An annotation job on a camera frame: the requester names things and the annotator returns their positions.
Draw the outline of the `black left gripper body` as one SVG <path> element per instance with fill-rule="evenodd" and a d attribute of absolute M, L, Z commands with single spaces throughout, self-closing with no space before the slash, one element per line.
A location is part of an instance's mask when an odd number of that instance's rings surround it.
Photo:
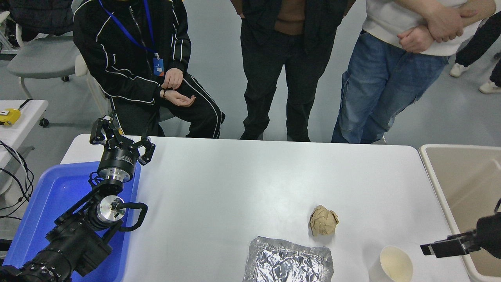
<path fill-rule="evenodd" d="M 139 150 L 133 148 L 116 148 L 115 146 L 104 146 L 99 171 L 106 171 L 112 168 L 122 170 L 124 172 L 135 172 L 137 160 L 139 158 Z"/>

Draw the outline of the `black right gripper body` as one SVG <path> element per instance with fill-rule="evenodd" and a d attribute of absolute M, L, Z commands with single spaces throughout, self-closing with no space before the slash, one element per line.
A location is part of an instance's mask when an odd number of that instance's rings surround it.
<path fill-rule="evenodd" d="M 499 213 L 478 219 L 476 245 L 495 258 L 501 259 L 501 216 Z"/>

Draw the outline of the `person's right hand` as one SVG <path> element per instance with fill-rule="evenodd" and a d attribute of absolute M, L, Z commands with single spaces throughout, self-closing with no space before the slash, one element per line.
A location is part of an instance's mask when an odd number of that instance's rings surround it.
<path fill-rule="evenodd" d="M 188 98 L 185 95 L 182 95 L 178 91 L 175 90 L 166 90 L 163 89 L 160 92 L 161 98 L 170 101 L 174 105 L 178 107 L 190 107 L 196 100 L 196 97 L 192 95 L 190 98 Z"/>
<path fill-rule="evenodd" d="M 441 7 L 424 16 L 436 42 L 447 42 L 464 33 L 465 20 L 478 14 L 476 9 Z"/>

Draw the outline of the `person's left hand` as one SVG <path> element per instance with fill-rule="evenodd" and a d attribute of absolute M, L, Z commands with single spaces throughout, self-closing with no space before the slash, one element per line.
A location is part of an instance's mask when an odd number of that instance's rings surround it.
<path fill-rule="evenodd" d="M 171 68 L 165 73 L 164 82 L 161 85 L 164 89 L 178 89 L 183 82 L 183 71 L 178 68 Z"/>
<path fill-rule="evenodd" d="M 434 42 L 428 27 L 419 25 L 397 34 L 401 47 L 410 53 L 422 53 Z"/>

